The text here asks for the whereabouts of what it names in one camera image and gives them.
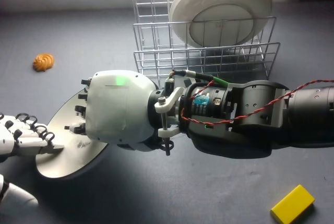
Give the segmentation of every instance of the blue sticker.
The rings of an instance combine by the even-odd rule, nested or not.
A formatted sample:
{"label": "blue sticker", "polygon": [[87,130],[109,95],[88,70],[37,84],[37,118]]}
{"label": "blue sticker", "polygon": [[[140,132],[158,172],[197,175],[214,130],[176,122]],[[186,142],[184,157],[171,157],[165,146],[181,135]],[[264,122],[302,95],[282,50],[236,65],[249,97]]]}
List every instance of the blue sticker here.
{"label": "blue sticker", "polygon": [[196,104],[196,105],[207,105],[209,100],[210,100],[209,96],[200,95],[200,96],[195,97],[194,104]]}

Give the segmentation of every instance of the brown pastry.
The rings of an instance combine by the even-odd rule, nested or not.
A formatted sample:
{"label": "brown pastry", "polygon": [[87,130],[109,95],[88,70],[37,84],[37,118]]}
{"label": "brown pastry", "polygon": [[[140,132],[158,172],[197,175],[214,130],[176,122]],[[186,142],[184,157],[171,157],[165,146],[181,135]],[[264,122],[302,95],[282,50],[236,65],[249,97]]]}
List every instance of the brown pastry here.
{"label": "brown pastry", "polygon": [[33,68],[37,71],[46,71],[51,68],[54,63],[54,58],[50,53],[41,53],[33,61]]}

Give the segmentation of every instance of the wire dish rack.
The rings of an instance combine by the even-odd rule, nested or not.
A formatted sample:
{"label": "wire dish rack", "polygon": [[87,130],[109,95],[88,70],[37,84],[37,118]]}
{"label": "wire dish rack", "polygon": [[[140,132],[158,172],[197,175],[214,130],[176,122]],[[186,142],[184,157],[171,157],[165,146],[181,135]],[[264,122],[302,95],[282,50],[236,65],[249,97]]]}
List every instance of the wire dish rack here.
{"label": "wire dish rack", "polygon": [[[136,24],[133,25],[137,51],[134,58],[140,73],[157,81],[167,76],[173,68],[190,69],[196,72],[211,73],[234,82],[246,82],[254,79],[268,79],[279,50],[279,43],[270,43],[276,24],[275,17],[257,19],[233,19],[213,21],[169,22],[169,12],[174,0],[133,0]],[[266,25],[256,33],[256,25],[263,20]],[[215,47],[195,48],[190,40],[180,40],[173,30],[175,24],[185,31],[192,25],[202,27],[202,40],[205,44],[206,33],[215,30]],[[253,25],[246,42],[240,38],[242,28]],[[239,30],[228,35],[229,42],[224,44],[224,28],[234,26]]]}

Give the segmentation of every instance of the green light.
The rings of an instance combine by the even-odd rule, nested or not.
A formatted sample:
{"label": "green light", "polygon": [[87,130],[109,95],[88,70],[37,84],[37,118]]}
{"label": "green light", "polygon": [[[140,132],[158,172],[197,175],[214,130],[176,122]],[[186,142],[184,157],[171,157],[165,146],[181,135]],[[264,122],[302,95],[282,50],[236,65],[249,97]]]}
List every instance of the green light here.
{"label": "green light", "polygon": [[123,86],[127,83],[127,78],[124,76],[117,76],[116,77],[116,85]]}

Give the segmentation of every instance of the screw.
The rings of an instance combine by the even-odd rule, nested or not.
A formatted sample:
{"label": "screw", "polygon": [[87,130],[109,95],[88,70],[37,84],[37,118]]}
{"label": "screw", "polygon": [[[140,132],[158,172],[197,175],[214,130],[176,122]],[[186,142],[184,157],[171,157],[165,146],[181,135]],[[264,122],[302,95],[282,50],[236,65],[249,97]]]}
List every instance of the screw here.
{"label": "screw", "polygon": [[159,105],[164,105],[166,103],[166,98],[165,97],[158,98],[158,103]]}

